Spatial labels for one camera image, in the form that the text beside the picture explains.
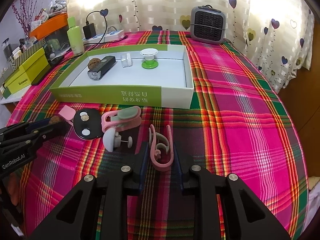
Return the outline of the white blue power strip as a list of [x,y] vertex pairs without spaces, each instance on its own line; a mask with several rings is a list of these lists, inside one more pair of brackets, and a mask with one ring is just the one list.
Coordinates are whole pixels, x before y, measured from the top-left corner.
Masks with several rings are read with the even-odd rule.
[[83,41],[83,44],[98,43],[98,42],[104,43],[104,42],[112,42],[112,41],[120,40],[124,38],[124,36],[125,36],[125,32],[123,30],[117,30],[117,31],[112,31],[105,35],[99,34],[90,39],[83,38],[82,41]]

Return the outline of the pink flower branches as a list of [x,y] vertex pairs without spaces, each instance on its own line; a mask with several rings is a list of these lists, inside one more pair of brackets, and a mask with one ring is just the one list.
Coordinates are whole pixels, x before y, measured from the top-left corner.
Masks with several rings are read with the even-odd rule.
[[35,20],[39,2],[40,0],[18,0],[18,5],[15,2],[11,5],[16,20],[22,27],[25,36],[28,36],[31,31],[31,22]]

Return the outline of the green lotion bottle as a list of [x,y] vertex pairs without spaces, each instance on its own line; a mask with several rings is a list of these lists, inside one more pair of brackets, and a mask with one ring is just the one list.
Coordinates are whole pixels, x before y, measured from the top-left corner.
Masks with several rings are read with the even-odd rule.
[[69,44],[74,55],[81,55],[85,49],[82,41],[80,27],[76,25],[75,17],[67,18],[68,27],[67,35],[69,39]]

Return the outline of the black power adapter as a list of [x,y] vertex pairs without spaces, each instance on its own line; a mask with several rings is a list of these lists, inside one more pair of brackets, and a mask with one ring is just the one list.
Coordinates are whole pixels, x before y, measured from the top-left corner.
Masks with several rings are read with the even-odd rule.
[[86,40],[96,36],[95,25],[93,23],[86,22],[86,25],[82,29]]

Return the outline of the white green suction cup holder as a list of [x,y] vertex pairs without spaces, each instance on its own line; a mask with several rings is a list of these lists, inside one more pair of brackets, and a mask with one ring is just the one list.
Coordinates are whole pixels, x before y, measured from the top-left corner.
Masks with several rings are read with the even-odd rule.
[[155,55],[158,50],[155,48],[146,48],[140,51],[140,54],[144,57],[142,67],[144,69],[154,69],[158,67],[158,62],[155,60]]

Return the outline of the black flashlight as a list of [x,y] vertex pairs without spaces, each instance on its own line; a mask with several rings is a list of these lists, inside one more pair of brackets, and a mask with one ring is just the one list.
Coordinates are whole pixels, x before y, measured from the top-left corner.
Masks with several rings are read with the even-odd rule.
[[88,77],[94,81],[100,80],[116,64],[115,56],[105,56],[93,69],[88,69]]

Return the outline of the black round disc holder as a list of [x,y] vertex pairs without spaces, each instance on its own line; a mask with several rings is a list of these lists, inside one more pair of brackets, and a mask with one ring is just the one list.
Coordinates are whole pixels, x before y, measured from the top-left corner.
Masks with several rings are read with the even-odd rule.
[[76,135],[84,140],[93,140],[103,136],[101,114],[97,109],[83,108],[73,118]]

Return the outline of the heart pattern curtain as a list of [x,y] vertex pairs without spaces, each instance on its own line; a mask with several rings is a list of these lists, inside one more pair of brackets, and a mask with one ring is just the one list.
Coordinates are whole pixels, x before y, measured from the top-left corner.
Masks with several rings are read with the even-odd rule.
[[310,69],[315,17],[304,0],[68,0],[78,25],[92,20],[126,32],[190,31],[194,7],[211,5],[226,16],[224,37],[268,79],[285,88],[301,68]]

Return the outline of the pink clip with green pad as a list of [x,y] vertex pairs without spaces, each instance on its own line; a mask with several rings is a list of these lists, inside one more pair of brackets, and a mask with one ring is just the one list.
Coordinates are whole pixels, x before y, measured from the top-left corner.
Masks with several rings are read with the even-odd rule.
[[109,128],[115,128],[116,132],[122,132],[140,126],[142,119],[141,108],[132,106],[129,108],[106,112],[101,116],[101,127],[105,133]]

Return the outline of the pink U-shaped clip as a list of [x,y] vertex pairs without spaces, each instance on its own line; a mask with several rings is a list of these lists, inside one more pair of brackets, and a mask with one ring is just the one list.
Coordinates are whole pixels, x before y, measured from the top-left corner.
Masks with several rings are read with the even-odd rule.
[[[170,125],[167,125],[166,129],[167,135],[164,136],[161,133],[156,132],[153,125],[150,125],[149,127],[150,160],[153,167],[160,172],[166,172],[170,170],[174,162],[174,148]],[[162,153],[165,153],[170,157],[168,162],[160,162]]]

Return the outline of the white mushroom knob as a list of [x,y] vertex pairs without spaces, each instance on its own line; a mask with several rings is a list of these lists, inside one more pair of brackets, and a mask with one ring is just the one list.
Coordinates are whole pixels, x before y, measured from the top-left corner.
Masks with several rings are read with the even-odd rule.
[[121,135],[119,135],[115,127],[107,129],[103,135],[103,145],[108,152],[113,152],[114,148],[118,148],[122,142],[127,143],[128,148],[131,148],[133,145],[132,137],[122,140]]

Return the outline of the brown walnut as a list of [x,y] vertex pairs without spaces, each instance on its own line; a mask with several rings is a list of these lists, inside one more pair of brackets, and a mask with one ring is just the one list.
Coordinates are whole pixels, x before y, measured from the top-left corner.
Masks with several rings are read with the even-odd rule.
[[95,66],[97,66],[101,62],[101,59],[99,58],[92,58],[88,63],[88,68],[93,69]]
[[60,123],[62,122],[62,119],[58,116],[58,115],[55,115],[55,116],[52,116],[49,120],[49,124],[52,125],[52,124],[57,124],[57,123]]

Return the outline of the striped gift box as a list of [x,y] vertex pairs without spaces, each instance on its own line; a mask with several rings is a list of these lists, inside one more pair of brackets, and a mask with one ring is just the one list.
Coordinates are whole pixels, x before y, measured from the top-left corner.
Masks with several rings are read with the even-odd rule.
[[22,53],[21,56],[18,58],[11,60],[9,62],[9,66],[7,68],[3,68],[1,70],[1,74],[12,74],[22,63],[24,63],[29,57],[31,57],[33,54],[35,54],[38,50],[41,48],[44,48],[46,46],[47,42],[45,39],[41,39],[37,41],[34,45],[32,45],[30,48],[28,48],[24,53]]

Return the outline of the black smartphone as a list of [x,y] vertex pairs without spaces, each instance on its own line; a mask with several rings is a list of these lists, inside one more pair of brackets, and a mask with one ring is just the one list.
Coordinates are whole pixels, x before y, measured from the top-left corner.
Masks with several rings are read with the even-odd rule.
[[52,60],[48,61],[48,66],[46,66],[41,72],[40,74],[32,81],[31,85],[35,86],[38,85],[43,79],[44,77],[51,71],[51,69],[55,66],[57,66],[59,63],[61,63],[63,61],[65,57],[63,55],[61,56],[57,56]]

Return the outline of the glass jar black lid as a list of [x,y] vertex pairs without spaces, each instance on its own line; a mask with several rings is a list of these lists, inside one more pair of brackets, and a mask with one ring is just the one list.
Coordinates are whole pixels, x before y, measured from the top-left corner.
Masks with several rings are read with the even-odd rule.
[[3,53],[5,55],[6,60],[10,61],[10,59],[12,57],[12,48],[11,48],[11,44],[9,42],[9,38],[6,38],[2,42],[2,49],[3,49]]

